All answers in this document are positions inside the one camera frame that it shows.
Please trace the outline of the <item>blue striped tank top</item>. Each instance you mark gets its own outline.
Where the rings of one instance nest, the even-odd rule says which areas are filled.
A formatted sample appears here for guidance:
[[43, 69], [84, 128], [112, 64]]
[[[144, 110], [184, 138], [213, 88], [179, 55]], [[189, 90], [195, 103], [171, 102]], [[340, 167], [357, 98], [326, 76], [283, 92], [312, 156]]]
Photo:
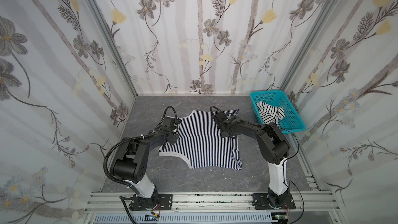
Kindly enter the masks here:
[[190, 169], [220, 167], [241, 170], [243, 163], [238, 139], [223, 138], [209, 111], [193, 110], [181, 120], [178, 140], [173, 145], [166, 143], [161, 146], [159, 156], [179, 158]]

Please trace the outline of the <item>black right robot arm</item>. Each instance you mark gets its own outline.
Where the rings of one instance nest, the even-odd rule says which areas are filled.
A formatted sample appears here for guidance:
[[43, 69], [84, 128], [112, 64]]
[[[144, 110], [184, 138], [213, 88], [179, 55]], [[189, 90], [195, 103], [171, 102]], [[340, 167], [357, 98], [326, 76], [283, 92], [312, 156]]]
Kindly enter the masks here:
[[267, 161], [269, 185], [267, 194], [254, 194], [257, 209], [296, 209], [286, 182], [286, 161], [290, 144], [275, 123], [254, 124], [223, 112], [212, 113], [212, 118], [223, 138], [245, 135], [257, 141], [262, 157]]

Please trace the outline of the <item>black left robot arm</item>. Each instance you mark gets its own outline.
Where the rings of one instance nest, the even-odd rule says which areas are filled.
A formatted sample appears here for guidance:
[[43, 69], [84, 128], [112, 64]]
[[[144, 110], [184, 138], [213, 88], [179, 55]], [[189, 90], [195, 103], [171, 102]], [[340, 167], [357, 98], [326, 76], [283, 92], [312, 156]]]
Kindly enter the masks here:
[[158, 190], [146, 175], [149, 152], [166, 143], [178, 140], [180, 118], [163, 117], [160, 124], [146, 135], [123, 138], [106, 154], [103, 162], [105, 175], [112, 181], [125, 185], [135, 192], [131, 198], [133, 209], [154, 209], [158, 207]]

